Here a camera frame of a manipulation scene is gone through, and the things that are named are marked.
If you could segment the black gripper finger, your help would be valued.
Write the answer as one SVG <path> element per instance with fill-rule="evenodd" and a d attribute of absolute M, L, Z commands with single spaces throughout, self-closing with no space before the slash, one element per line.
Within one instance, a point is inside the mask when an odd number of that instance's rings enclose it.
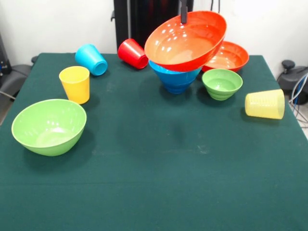
<path fill-rule="evenodd" d="M 180 23 L 186 24 L 187 23 L 187 0 L 181 0 L 181 7 L 180 7 Z"/>

